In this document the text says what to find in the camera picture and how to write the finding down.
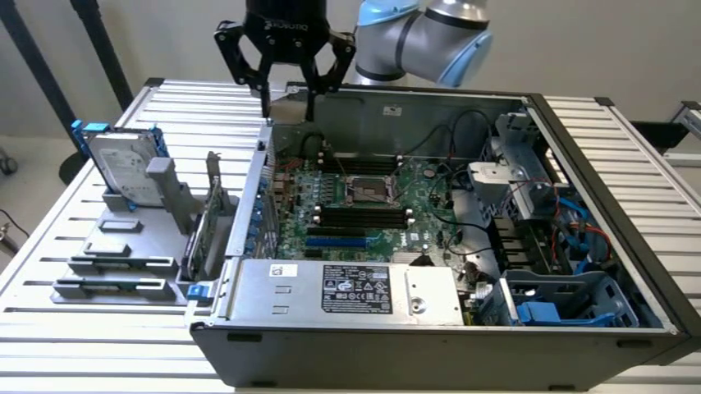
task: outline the aluminum workbench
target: aluminum workbench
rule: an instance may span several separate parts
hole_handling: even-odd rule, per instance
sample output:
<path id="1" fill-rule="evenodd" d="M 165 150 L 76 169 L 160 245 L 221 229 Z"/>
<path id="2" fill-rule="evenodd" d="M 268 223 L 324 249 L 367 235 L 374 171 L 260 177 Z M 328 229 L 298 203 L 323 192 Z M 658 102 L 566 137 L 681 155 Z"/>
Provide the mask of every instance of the aluminum workbench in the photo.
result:
<path id="1" fill-rule="evenodd" d="M 245 179 L 236 171 L 245 160 L 237 148 L 255 144 L 257 99 L 232 84 L 156 82 L 117 126 L 157 123 L 179 178 L 195 194 L 208 185 L 207 152 L 221 153 L 223 184 L 237 195 Z M 591 98 L 547 101 L 701 313 L 698 195 L 615 107 Z M 232 392 L 192 342 L 184 307 L 59 305 L 49 299 L 105 208 L 103 190 L 88 163 L 0 277 L 0 392 Z M 591 392 L 698 393 L 701 353 L 665 367 L 635 367 Z"/>

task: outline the white wall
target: white wall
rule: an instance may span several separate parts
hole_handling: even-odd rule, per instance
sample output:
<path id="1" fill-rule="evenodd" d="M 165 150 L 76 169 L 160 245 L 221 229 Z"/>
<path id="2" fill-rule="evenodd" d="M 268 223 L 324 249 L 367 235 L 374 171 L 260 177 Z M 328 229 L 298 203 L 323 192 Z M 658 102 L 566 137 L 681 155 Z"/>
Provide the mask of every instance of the white wall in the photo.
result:
<path id="1" fill-rule="evenodd" d="M 359 0 L 327 0 L 336 30 L 351 30 Z M 76 115 L 113 121 L 119 107 L 68 0 L 17 0 L 21 15 Z M 491 54 L 466 86 L 570 96 L 609 96 L 635 119 L 665 119 L 681 99 L 701 100 L 698 0 L 490 0 Z M 243 0 L 101 0 L 131 88 L 149 76 L 229 80 L 211 38 L 236 20 Z M 63 130 L 4 29 L 0 117 L 5 135 Z M 288 67 L 278 79 L 299 78 Z M 415 85 L 427 85 L 414 80 Z"/>

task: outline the power supply label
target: power supply label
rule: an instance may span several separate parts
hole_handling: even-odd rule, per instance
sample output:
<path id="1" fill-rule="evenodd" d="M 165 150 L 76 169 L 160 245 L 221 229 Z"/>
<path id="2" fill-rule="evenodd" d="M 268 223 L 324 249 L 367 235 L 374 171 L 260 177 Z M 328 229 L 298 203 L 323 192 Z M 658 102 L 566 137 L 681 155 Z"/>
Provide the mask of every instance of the power supply label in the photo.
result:
<path id="1" fill-rule="evenodd" d="M 390 268 L 324 265 L 320 308 L 328 314 L 391 314 Z"/>

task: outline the green circuit board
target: green circuit board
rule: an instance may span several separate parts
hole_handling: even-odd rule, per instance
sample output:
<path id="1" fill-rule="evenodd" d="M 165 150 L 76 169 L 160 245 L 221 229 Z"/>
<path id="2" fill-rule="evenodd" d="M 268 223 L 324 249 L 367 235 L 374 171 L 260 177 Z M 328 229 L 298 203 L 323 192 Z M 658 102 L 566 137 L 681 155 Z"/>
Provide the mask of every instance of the green circuit board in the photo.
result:
<path id="1" fill-rule="evenodd" d="M 442 243 L 455 231 L 454 226 L 440 222 L 432 212 L 454 221 L 452 209 L 444 209 L 444 182 L 439 182 L 430 200 L 430 190 L 438 175 L 426 177 L 424 170 L 435 174 L 435 164 L 426 161 L 410 161 L 391 176 L 364 176 L 360 174 L 326 174 L 308 163 L 284 173 L 284 179 L 292 184 L 286 187 L 279 198 L 280 242 L 278 259 L 310 259 L 304 256 L 308 249 L 320 250 L 318 259 L 331 261 L 390 262 L 395 253 L 419 253 L 428 247 L 427 254 L 434 261 L 443 258 Z M 348 194 L 348 185 L 379 185 L 391 183 L 391 203 L 380 202 L 386 195 L 359 195 L 363 201 L 354 201 Z M 307 229 L 315 227 L 314 206 L 323 204 L 328 208 L 410 208 L 415 222 L 407 229 L 366 229 L 366 248 L 307 247 Z"/>

